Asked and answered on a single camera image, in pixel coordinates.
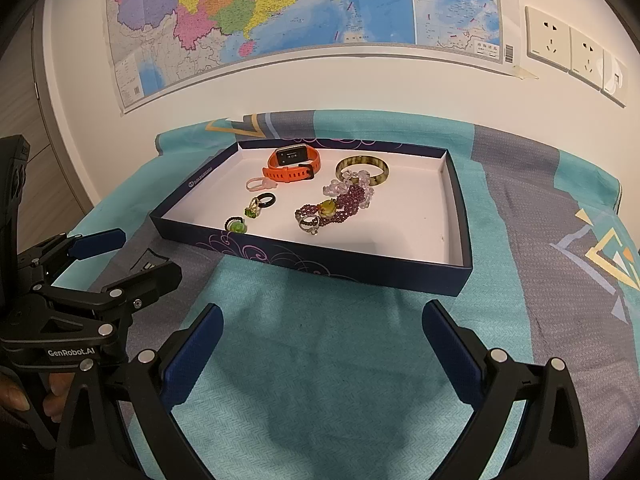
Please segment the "orange smart watch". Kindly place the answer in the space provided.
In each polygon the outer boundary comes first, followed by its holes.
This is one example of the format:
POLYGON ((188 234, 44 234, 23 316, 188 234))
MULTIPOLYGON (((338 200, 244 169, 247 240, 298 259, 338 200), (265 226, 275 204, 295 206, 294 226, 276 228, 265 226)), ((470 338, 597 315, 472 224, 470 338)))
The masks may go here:
POLYGON ((314 180, 320 169, 319 152, 308 144, 296 144, 274 150, 262 175, 276 183, 294 183, 314 180))

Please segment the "dark blue tray box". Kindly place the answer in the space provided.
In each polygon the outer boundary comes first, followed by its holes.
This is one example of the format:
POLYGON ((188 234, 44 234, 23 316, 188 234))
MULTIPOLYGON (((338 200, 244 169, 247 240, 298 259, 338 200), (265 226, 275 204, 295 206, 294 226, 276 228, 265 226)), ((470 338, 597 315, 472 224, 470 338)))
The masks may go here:
POLYGON ((152 212, 166 240, 295 271, 436 295, 473 269, 469 222, 448 151, 369 140, 236 142, 152 212), (262 175, 277 148, 308 144, 314 180, 262 175))

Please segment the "white wall socket left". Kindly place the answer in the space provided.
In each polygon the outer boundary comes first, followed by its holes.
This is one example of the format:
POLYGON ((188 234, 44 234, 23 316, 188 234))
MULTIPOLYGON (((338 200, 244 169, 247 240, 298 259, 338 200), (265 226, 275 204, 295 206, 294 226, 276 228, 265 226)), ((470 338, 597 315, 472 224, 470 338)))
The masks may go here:
POLYGON ((527 55, 537 61, 570 70, 570 28, 541 10, 525 7, 527 55))

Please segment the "wooden wardrobe door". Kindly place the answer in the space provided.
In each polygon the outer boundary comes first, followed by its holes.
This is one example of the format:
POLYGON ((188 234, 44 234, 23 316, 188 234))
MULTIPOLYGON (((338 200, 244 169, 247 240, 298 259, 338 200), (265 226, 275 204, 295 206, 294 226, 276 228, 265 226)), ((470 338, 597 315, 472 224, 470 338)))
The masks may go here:
POLYGON ((1 57, 1 134, 30 145, 17 246, 70 231, 92 203, 64 145, 44 64, 44 1, 26 14, 1 57))

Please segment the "teal grey patterned bedsheet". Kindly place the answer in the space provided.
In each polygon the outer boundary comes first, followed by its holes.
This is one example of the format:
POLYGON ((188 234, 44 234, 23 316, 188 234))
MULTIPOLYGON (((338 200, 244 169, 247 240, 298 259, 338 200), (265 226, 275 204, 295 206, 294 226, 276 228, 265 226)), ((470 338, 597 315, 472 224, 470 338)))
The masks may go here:
POLYGON ((331 280, 162 240, 150 212, 239 139, 397 141, 446 148, 470 222, 474 266, 445 307, 488 347, 521 362, 558 356, 584 418, 592 478, 639 427, 637 248, 618 215, 620 182, 552 146, 420 115, 304 110, 218 119, 160 134, 157 154, 78 224, 119 228, 124 248, 75 264, 71 288, 97 290, 170 259, 183 280, 134 319, 128 350, 156 348, 206 304, 224 333, 174 414, 219 479, 425 479, 471 409, 422 332, 420 292, 331 280))

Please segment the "colourful wall map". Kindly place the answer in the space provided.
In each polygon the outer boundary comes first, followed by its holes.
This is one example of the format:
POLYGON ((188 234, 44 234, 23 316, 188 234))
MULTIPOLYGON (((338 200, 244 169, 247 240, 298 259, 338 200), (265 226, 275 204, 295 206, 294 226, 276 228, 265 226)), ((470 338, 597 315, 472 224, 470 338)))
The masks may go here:
POLYGON ((105 0, 123 110, 240 68, 399 54, 511 73, 518 0, 105 0))

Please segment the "white wall socket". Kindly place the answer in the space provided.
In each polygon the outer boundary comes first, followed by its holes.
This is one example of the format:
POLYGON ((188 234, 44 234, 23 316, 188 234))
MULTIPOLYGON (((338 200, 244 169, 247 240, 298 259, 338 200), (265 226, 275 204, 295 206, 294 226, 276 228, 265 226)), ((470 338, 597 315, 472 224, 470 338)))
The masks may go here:
POLYGON ((570 74, 593 89, 602 89, 603 48, 574 27, 570 28, 570 74))
POLYGON ((570 70, 570 28, 541 10, 525 7, 527 55, 537 61, 570 70))

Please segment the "white wall switch right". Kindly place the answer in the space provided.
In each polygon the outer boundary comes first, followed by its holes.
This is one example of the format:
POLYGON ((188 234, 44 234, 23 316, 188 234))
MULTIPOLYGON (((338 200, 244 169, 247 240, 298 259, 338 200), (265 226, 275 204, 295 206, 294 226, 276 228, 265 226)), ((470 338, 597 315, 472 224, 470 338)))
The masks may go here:
POLYGON ((614 54, 603 52, 602 92, 621 107, 626 106, 628 93, 628 70, 614 54))

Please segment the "white wall socket middle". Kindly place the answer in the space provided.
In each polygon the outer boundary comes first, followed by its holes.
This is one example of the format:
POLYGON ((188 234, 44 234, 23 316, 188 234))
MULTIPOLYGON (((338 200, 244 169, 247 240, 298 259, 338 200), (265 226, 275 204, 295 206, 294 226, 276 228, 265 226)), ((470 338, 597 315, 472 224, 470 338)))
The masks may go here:
POLYGON ((602 89, 603 48, 574 27, 570 28, 570 74, 593 89, 602 89))

